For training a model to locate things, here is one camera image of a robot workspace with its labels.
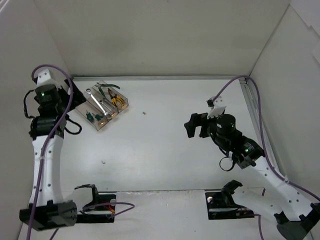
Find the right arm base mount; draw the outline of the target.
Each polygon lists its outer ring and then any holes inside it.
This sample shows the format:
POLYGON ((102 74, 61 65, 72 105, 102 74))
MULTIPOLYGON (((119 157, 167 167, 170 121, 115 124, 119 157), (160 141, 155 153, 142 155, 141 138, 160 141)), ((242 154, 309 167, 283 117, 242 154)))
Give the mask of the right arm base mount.
POLYGON ((234 202, 233 194, 238 187, 243 185, 232 180, 222 189, 205 191, 205 201, 209 220, 237 220, 254 218, 254 212, 234 202))

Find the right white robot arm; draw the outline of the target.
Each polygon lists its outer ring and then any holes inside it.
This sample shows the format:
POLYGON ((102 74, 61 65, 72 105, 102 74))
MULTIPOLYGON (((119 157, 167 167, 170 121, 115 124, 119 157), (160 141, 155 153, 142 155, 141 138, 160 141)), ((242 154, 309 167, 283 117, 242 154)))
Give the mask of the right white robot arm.
POLYGON ((187 136, 193 138, 199 127, 199 137, 211 138, 233 166, 255 171, 275 198, 269 200, 231 180, 220 190, 222 202, 245 207, 269 220, 286 240, 303 240, 320 221, 320 204, 303 196, 268 163, 263 148, 236 128, 236 118, 225 112, 226 105, 220 97, 210 98, 207 104, 210 112, 193 113, 184 124, 187 136))

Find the small silver wrench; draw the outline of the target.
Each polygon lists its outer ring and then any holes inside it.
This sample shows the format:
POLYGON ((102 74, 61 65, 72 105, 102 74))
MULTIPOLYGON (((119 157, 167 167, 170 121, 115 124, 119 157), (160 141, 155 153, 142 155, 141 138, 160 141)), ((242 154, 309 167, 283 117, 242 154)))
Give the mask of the small silver wrench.
POLYGON ((99 100, 98 102, 99 108, 105 115, 114 112, 113 108, 109 106, 104 100, 99 100))

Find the yellow long-nose pliers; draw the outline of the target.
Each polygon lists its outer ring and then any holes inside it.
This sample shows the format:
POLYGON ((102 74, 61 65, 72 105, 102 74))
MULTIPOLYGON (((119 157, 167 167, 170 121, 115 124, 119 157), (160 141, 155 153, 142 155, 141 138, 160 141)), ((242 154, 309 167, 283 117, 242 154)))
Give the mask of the yellow long-nose pliers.
POLYGON ((117 101, 118 101, 117 95, 116 95, 110 88, 108 88, 107 91, 108 91, 109 97, 110 97, 110 99, 111 99, 111 102, 112 102, 114 105, 116 105, 116 104, 117 104, 117 101))

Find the large silver ratchet wrench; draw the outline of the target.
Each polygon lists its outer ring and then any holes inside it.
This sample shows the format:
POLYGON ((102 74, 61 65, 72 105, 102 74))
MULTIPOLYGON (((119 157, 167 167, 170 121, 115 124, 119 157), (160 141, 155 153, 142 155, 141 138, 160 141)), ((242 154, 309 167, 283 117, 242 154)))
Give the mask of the large silver ratchet wrench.
POLYGON ((101 111, 103 112, 104 116, 110 120, 112 118, 112 116, 103 108, 103 106, 100 104, 100 102, 96 99, 96 97, 93 95, 93 92, 91 91, 90 88, 87 88, 86 93, 93 99, 93 101, 97 104, 97 106, 101 109, 101 111))

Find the green side cutters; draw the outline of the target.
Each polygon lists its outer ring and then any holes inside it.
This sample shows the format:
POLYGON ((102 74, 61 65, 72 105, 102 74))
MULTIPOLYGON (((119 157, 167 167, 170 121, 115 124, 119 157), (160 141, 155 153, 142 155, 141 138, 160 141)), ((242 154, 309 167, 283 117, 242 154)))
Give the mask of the green side cutters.
POLYGON ((98 92, 104 97, 106 98, 105 92, 103 90, 103 88, 116 88, 118 90, 120 90, 121 88, 118 85, 115 84, 108 84, 108 83, 97 83, 96 84, 98 92))

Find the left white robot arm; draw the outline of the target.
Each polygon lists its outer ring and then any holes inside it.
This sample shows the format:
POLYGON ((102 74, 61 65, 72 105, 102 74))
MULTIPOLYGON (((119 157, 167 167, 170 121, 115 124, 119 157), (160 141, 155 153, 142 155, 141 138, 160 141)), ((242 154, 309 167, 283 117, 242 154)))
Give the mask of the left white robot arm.
POLYGON ((29 132, 34 151, 33 188, 28 206, 19 212, 28 236, 32 230, 74 226, 84 207, 94 210, 100 204, 99 195, 90 188, 81 187, 63 197, 61 151, 73 93, 61 90, 48 69, 37 75, 34 91, 39 115, 32 120, 29 132))

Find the yellow black pliers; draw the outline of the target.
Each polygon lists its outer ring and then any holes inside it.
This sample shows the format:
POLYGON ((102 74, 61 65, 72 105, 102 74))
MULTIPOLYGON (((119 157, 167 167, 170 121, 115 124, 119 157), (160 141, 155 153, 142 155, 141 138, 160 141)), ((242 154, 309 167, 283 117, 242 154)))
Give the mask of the yellow black pliers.
POLYGON ((119 97, 119 96, 112 96, 111 97, 111 102, 115 105, 118 106, 118 103, 120 103, 121 105, 125 104, 125 101, 119 97))

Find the green orange stubby screwdriver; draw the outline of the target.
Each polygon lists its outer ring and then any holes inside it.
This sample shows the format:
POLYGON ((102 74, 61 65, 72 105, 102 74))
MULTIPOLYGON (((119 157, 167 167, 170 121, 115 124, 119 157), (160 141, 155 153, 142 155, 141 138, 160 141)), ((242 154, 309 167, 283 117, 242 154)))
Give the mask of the green orange stubby screwdriver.
POLYGON ((99 114, 94 114, 94 118, 97 120, 97 121, 100 121, 101 119, 103 119, 103 116, 99 115, 99 114))

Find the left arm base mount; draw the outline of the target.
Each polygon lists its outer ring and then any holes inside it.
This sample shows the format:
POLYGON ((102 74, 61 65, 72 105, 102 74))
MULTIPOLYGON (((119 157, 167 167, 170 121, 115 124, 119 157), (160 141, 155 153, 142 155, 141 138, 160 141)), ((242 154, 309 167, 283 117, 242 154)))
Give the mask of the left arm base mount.
POLYGON ((116 193, 98 191, 94 184, 74 188, 70 199, 77 207, 77 224, 109 224, 115 221, 116 193))

